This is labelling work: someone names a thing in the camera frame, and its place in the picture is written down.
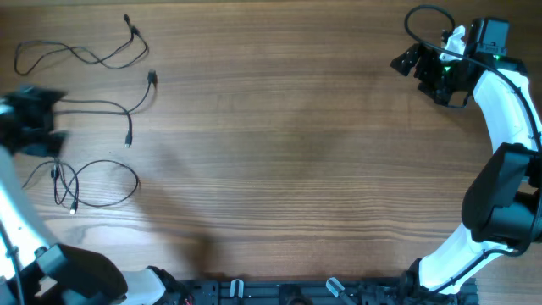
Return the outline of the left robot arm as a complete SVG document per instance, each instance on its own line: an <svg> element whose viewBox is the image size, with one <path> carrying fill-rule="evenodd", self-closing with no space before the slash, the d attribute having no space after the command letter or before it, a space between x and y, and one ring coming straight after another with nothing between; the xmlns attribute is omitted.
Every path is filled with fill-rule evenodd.
<svg viewBox="0 0 542 305"><path fill-rule="evenodd" d="M1 98L1 302L3 304L191 304L162 269L120 271L97 252L61 243L34 209L13 156L56 158L67 135L54 129L63 91L27 86Z"/></svg>

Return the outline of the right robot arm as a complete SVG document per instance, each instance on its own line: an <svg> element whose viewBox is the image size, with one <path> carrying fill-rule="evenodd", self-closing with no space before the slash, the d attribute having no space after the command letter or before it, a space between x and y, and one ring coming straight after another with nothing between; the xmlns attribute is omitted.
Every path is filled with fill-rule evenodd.
<svg viewBox="0 0 542 305"><path fill-rule="evenodd" d="M493 154L462 201L462 222L433 253L404 272L404 304L464 304L464 284L499 257L541 241L541 120L522 61L507 57L510 25L497 18L454 25L437 47L420 37L391 68L419 79L419 91L449 107L466 92L484 116Z"/></svg>

